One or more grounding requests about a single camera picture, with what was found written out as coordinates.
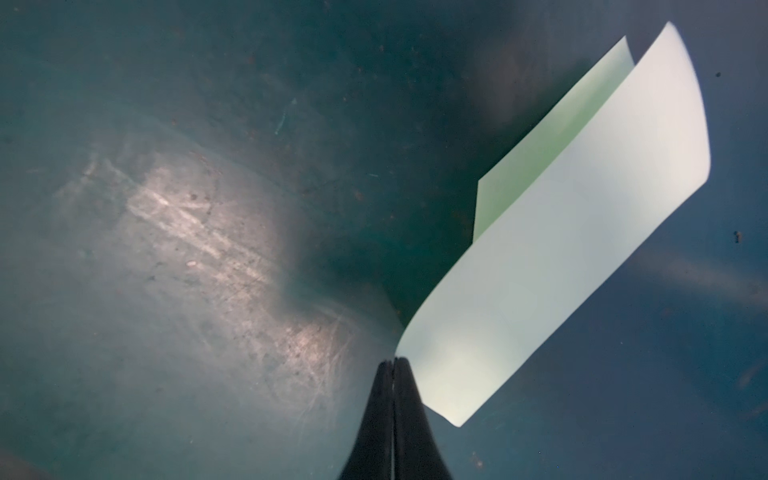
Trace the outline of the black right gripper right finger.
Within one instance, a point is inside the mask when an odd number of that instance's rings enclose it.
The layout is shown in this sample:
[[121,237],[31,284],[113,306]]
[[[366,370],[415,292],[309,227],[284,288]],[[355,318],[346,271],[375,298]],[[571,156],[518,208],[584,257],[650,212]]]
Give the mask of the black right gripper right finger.
[[435,443],[410,363],[393,366],[394,478],[451,479]]

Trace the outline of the light green paper sheet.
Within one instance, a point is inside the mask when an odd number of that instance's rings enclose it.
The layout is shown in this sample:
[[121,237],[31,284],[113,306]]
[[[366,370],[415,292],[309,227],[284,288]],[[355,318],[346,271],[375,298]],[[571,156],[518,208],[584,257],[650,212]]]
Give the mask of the light green paper sheet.
[[697,75],[673,24],[618,41],[478,183],[471,246],[396,349],[463,425],[710,174]]

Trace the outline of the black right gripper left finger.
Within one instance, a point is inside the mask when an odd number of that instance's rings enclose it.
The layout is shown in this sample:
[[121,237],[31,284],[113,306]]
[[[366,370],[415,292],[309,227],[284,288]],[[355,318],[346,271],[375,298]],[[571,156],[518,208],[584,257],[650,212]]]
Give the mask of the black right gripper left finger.
[[341,480],[390,480],[394,432],[393,364],[379,364]]

